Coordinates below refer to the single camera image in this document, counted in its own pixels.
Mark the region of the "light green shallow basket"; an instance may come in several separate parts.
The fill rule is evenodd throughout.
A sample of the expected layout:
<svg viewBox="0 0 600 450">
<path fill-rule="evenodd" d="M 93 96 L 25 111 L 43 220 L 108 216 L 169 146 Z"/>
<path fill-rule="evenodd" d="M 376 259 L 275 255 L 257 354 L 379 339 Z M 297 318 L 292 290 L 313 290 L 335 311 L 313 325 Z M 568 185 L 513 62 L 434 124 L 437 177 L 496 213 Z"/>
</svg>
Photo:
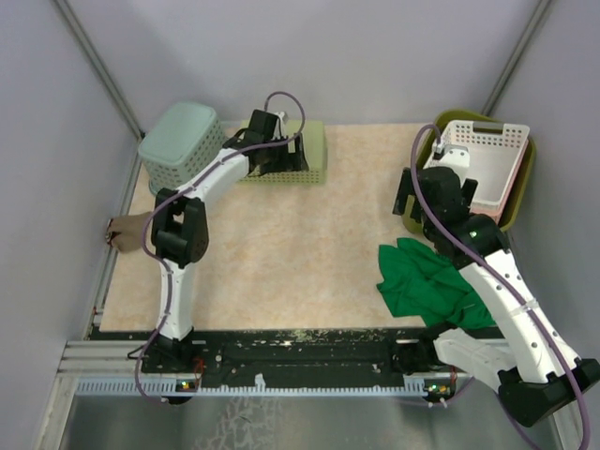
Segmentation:
<svg viewBox="0 0 600 450">
<path fill-rule="evenodd" d="M 309 170 L 307 172 L 270 173 L 264 176 L 246 176 L 241 183 L 278 185 L 320 185 L 327 175 L 327 143 L 324 124 L 320 121 L 307 121 L 302 134 Z"/>
</svg>

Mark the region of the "pink perforated basket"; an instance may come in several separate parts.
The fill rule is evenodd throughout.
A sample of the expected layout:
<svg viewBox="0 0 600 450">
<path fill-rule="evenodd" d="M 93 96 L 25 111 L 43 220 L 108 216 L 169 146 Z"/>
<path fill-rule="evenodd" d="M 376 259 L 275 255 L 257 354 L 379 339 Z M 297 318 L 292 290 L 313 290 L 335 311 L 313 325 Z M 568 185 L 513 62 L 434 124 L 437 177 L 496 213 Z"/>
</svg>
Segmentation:
<svg viewBox="0 0 600 450">
<path fill-rule="evenodd" d="M 478 182 L 472 212 L 500 221 L 528 143 L 528 139 L 496 140 L 476 145 L 470 151 L 467 177 Z"/>
</svg>

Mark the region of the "white perforated basket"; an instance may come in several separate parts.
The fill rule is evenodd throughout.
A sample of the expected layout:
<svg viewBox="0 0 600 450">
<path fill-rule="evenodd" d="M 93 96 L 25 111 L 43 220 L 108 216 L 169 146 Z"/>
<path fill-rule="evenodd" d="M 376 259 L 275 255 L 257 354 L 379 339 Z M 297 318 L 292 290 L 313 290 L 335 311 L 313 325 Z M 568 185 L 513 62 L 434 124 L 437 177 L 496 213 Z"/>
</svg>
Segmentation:
<svg viewBox="0 0 600 450">
<path fill-rule="evenodd" d="M 521 124 L 452 120 L 431 145 L 426 168 L 449 167 L 477 188 L 471 210 L 499 218 L 514 184 L 530 128 Z"/>
</svg>

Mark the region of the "teal perforated plastic basket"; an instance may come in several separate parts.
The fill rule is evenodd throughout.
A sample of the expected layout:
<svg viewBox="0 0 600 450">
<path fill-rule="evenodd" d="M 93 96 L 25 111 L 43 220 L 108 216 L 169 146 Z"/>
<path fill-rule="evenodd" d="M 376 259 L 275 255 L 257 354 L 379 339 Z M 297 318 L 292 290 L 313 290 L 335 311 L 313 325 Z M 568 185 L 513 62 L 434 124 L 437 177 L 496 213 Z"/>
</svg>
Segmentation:
<svg viewBox="0 0 600 450">
<path fill-rule="evenodd" d="M 138 146 L 150 192 L 189 182 L 216 157 L 225 140 L 213 108 L 194 101 L 173 104 Z"/>
</svg>

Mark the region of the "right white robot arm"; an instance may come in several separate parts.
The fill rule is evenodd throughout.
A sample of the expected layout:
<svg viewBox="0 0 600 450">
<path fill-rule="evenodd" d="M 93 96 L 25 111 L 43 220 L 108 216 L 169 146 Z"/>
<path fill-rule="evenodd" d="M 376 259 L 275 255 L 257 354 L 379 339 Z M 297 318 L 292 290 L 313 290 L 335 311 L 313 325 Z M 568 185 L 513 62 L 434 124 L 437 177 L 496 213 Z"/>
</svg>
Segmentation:
<svg viewBox="0 0 600 450">
<path fill-rule="evenodd" d="M 514 421 L 530 428 L 597 385 L 599 362 L 581 357 L 552 326 L 498 224 L 471 211 L 476 189 L 476 180 L 460 178 L 441 162 L 406 167 L 393 212 L 422 224 L 436 252 L 479 295 L 508 350 L 477 340 L 463 325 L 445 323 L 419 347 L 418 356 L 432 371 L 446 364 L 465 370 L 498 395 Z"/>
</svg>

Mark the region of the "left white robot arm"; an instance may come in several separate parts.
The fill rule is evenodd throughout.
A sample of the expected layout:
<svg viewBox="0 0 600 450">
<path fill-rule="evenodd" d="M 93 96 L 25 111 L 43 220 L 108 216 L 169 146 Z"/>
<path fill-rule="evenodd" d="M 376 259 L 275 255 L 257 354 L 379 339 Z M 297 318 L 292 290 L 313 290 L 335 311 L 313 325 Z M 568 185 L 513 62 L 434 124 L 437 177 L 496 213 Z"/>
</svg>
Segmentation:
<svg viewBox="0 0 600 450">
<path fill-rule="evenodd" d="M 161 189 L 142 230 L 154 246 L 144 252 L 160 267 L 160 312 L 147 351 L 162 351 L 165 365 L 177 372 L 193 365 L 191 297 L 193 271 L 209 246 L 207 209 L 251 173 L 301 173 L 308 170 L 302 131 L 286 135 L 285 112 L 256 110 L 207 166 L 175 189 Z"/>
</svg>

